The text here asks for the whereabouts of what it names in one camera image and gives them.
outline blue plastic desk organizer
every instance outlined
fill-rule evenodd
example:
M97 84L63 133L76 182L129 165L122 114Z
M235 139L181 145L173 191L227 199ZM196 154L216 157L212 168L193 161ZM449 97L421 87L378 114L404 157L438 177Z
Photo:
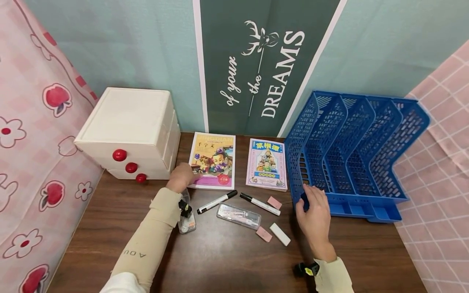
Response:
M393 164L429 123L416 100L314 91L285 139L293 205L309 208L306 183L326 192L333 216L402 220Z

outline green poster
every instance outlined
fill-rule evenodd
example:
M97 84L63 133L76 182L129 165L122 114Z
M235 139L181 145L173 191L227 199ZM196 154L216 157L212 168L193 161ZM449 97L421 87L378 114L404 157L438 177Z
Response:
M339 1L194 0L211 133L278 135Z

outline clear plastic pencil case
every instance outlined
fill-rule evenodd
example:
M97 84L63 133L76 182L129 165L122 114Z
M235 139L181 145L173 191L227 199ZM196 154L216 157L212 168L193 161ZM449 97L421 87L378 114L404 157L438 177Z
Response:
M261 225L261 215L226 203L218 207L217 217L257 230Z

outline book cover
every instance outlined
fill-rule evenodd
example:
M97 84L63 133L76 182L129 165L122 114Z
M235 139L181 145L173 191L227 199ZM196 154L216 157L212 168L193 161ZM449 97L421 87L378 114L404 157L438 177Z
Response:
M284 150L283 143L251 138L246 185L286 191Z
M233 190L235 188L234 135L196 132L192 142L189 164L202 178L191 188Z

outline pink eraser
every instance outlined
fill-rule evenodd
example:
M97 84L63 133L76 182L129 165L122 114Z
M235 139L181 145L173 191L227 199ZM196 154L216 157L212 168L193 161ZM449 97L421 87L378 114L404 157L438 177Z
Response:
M270 239L272 239L272 235L270 235L269 232L267 232L262 227L259 227L256 234L259 235L262 239L264 239L265 242L270 242Z
M282 206L282 204L273 197L270 197L269 200L267 201L267 203L269 203L272 207L274 207L278 210L280 210L280 207Z

